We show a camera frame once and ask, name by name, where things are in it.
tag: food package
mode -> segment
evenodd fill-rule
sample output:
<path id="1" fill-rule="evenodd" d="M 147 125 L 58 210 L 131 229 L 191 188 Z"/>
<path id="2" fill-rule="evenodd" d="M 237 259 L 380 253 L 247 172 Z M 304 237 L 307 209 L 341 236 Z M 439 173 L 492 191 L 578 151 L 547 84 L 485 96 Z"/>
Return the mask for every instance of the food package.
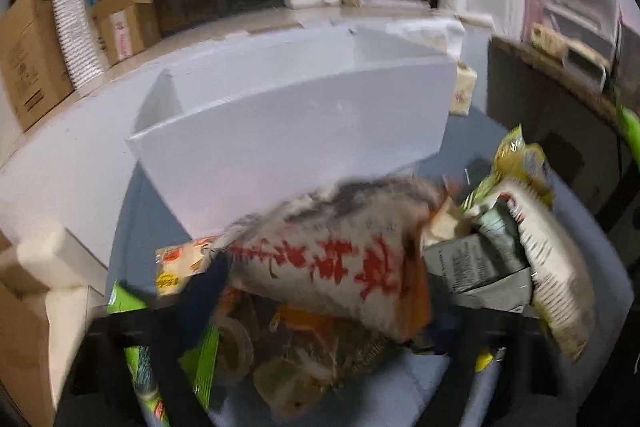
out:
<path id="1" fill-rule="evenodd" d="M 118 282 L 114 283 L 107 304 L 109 314 L 144 308 L 146 308 L 146 304 L 143 301 L 127 292 Z M 218 328 L 209 327 L 200 344 L 187 351 L 179 360 L 194 394 L 205 409 L 209 407 L 217 351 Z M 148 347 L 127 347 L 124 354 L 133 379 L 133 387 L 140 401 L 156 418 L 168 426 L 169 420 L 158 390 L 158 383 L 152 372 Z"/>
<path id="2" fill-rule="evenodd" d="M 179 247 L 156 250 L 158 295 L 178 293 L 191 275 L 202 273 L 209 266 L 207 252 L 216 239 L 217 237 L 204 237 Z"/>
<path id="3" fill-rule="evenodd" d="M 465 215 L 479 216 L 498 200 L 507 203 L 518 223 L 533 273 L 533 304 L 562 352 L 575 362 L 595 325 L 595 297 L 582 252 L 537 192 L 514 178 L 500 183 Z"/>
<path id="4" fill-rule="evenodd" d="M 451 114 L 468 116 L 471 108 L 471 99 L 474 95 L 478 74 L 463 62 L 458 62 L 458 77 L 456 88 L 453 92 L 453 102 L 449 107 Z"/>
<path id="5" fill-rule="evenodd" d="M 329 317 L 281 304 L 270 324 L 278 342 L 254 370 L 254 385 L 276 421 L 304 414 L 329 389 L 372 371 L 389 340 L 351 319 Z"/>
<path id="6" fill-rule="evenodd" d="M 521 125 L 502 139 L 495 152 L 491 173 L 468 195 L 462 203 L 462 209 L 470 209 L 508 177 L 532 187 L 546 206 L 553 204 L 551 167 L 540 145 L 527 145 L 524 141 Z"/>
<path id="7" fill-rule="evenodd" d="M 498 198 L 475 219 L 448 200 L 422 229 L 420 252 L 431 275 L 485 308 L 514 311 L 531 303 L 531 270 L 508 202 Z"/>
<path id="8" fill-rule="evenodd" d="M 417 234 L 443 197 L 419 178 L 350 180 L 248 216 L 216 240 L 238 289 L 404 342 L 428 324 Z"/>

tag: green snack bag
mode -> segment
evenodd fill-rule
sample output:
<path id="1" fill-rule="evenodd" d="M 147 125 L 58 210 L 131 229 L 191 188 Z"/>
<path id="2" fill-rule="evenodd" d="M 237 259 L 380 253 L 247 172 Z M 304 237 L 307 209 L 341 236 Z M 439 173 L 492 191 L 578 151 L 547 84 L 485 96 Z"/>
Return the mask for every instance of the green snack bag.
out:
<path id="1" fill-rule="evenodd" d="M 127 292 L 118 282 L 114 283 L 107 305 L 108 313 L 129 312 L 144 308 L 146 304 L 143 301 Z M 209 407 L 217 351 L 218 328 L 212 326 L 207 329 L 198 347 L 186 352 L 180 359 L 180 366 L 204 409 Z M 148 347 L 127 347 L 124 353 L 136 394 L 153 415 L 168 426 L 169 420 L 164 411 L 164 403 L 151 369 Z"/>

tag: yellow snack bag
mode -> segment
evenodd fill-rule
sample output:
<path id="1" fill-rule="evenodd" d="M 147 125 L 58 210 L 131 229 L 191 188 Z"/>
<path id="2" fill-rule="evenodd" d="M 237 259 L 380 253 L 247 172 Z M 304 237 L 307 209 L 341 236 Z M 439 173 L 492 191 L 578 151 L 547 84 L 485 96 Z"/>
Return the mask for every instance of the yellow snack bag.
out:
<path id="1" fill-rule="evenodd" d="M 551 182 L 551 167 L 542 147 L 538 144 L 527 145 L 519 125 L 505 136 L 495 152 L 491 173 L 480 182 L 478 187 L 462 203 L 464 211 L 481 201 L 505 178 L 516 178 L 529 185 L 549 208 L 554 201 Z"/>

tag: cardboard box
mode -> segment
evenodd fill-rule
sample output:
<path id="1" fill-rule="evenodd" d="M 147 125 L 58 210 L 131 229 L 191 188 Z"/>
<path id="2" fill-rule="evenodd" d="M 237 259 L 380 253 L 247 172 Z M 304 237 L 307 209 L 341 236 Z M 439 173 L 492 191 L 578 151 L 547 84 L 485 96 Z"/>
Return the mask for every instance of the cardboard box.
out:
<path id="1" fill-rule="evenodd" d="M 1 284 L 0 380 L 31 427 L 51 427 L 49 323 Z"/>
<path id="2" fill-rule="evenodd" d="M 2 17 L 0 68 L 24 130 L 71 94 L 51 0 L 17 0 Z"/>
<path id="3" fill-rule="evenodd" d="M 154 0 L 101 0 L 94 6 L 94 19 L 111 66 L 160 40 Z"/>

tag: rice bag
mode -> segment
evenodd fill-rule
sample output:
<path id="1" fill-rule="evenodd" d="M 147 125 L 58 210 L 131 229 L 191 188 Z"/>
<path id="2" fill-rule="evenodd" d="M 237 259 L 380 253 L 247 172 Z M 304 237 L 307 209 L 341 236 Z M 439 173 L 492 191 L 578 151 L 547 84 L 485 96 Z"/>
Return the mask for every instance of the rice bag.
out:
<path id="1" fill-rule="evenodd" d="M 351 180 L 245 217 L 212 254 L 231 254 L 238 289 L 404 342 L 430 320 L 417 234 L 443 199 L 419 178 Z"/>

